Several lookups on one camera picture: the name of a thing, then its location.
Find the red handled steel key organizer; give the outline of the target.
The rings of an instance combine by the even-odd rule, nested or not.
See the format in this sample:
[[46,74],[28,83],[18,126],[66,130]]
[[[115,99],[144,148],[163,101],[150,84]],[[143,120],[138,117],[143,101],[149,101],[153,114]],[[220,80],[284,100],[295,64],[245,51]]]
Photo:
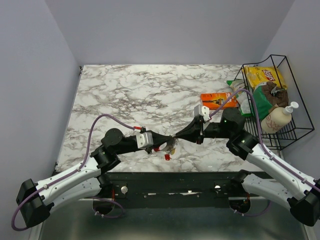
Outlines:
[[160,146],[153,148],[154,152],[165,152],[168,155],[174,155],[176,152],[176,146],[179,140],[175,137],[162,143]]

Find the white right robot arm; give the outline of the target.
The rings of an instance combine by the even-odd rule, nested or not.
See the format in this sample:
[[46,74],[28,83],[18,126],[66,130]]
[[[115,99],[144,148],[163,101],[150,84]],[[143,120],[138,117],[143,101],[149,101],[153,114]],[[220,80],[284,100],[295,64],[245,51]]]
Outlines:
[[202,144],[205,138],[227,139],[235,156],[259,167],[275,182],[244,172],[230,183],[230,191],[261,196],[288,209],[300,223],[313,227],[320,219],[320,181],[297,170],[244,129],[245,119],[237,108],[222,112],[220,122],[210,122],[205,107],[196,107],[192,122],[175,134],[178,139]]

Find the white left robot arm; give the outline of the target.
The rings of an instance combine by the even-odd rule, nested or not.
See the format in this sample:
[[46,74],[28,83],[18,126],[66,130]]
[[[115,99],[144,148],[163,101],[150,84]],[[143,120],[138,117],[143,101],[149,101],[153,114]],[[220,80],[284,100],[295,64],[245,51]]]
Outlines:
[[50,216],[51,209],[56,206],[54,201],[62,194],[87,180],[97,180],[115,168],[121,162],[119,155],[140,150],[151,153],[173,139],[173,136],[151,130],[137,131],[126,137],[118,128],[112,128],[102,138],[101,145],[92,153],[87,152],[77,165],[39,182],[25,180],[16,197],[18,207],[14,215],[20,213],[26,229],[32,228]]

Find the red key tag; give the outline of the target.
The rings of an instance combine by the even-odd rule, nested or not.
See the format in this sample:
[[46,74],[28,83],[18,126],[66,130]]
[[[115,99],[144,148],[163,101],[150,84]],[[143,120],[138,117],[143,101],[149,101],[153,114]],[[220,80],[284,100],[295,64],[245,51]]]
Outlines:
[[171,156],[169,154],[165,154],[164,158],[166,161],[170,161],[171,160]]

